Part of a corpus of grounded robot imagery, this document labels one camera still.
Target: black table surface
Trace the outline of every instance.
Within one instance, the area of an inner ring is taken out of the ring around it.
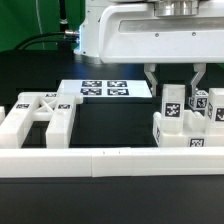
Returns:
[[[161,65],[161,83],[188,84],[192,65]],[[145,80],[143,65],[90,65],[71,53],[0,53],[0,106],[24,91],[56,91],[62,79]],[[200,88],[224,86],[207,66]],[[155,147],[152,115],[161,98],[91,98],[77,107],[70,147]],[[45,147],[47,123],[34,123],[23,145]],[[224,176],[0,179],[0,223],[223,224]]]

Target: black cable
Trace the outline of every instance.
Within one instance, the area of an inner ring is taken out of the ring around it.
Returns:
[[[65,31],[69,29],[68,20],[66,18],[65,0],[59,0],[59,11],[60,11],[60,31]]]
[[[39,44],[39,43],[57,43],[57,42],[69,42],[69,43],[75,43],[74,40],[38,40],[38,41],[33,41],[31,43],[27,43],[22,50],[25,50],[27,47],[33,44]]]
[[[60,35],[64,35],[64,32],[43,33],[43,34],[39,34],[39,35],[36,35],[33,37],[29,37],[26,40],[22,41],[17,46],[15,46],[14,50],[19,50],[19,48],[22,47],[24,44],[27,44],[30,41],[35,40],[35,39],[39,39],[39,38],[43,38],[43,37],[50,37],[50,36],[60,36]]]

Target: white base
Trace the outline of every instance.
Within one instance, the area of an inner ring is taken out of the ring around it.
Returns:
[[[224,147],[0,150],[1,178],[206,174],[224,174]]]

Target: white cube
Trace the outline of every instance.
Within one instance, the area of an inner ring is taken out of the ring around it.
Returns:
[[[189,98],[189,106],[193,110],[205,110],[208,103],[208,93],[204,90],[198,90],[195,96]]]

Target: cable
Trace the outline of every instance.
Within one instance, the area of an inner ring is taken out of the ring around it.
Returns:
[[[65,0],[59,0],[59,12],[60,12],[60,30],[65,31],[69,28],[68,20],[66,18]]]
[[[14,50],[19,50],[20,47],[22,47],[24,44],[29,43],[32,40],[43,38],[43,37],[50,37],[50,36],[61,36],[64,35],[64,32],[55,32],[55,33],[43,33],[39,34],[33,37],[29,37],[26,40],[22,41],[20,44],[16,45]]]
[[[36,13],[37,13],[37,21],[38,21],[38,26],[40,30],[40,34],[43,34],[43,28],[42,28],[42,23],[41,23],[41,18],[40,18],[40,7],[39,7],[39,0],[36,0]]]
[[[30,45],[33,44],[39,44],[39,43],[57,43],[57,42],[71,42],[71,43],[75,43],[74,40],[39,40],[39,41],[33,41],[31,43],[27,43],[24,47],[22,47],[22,50],[25,50],[27,47],[29,47]]]

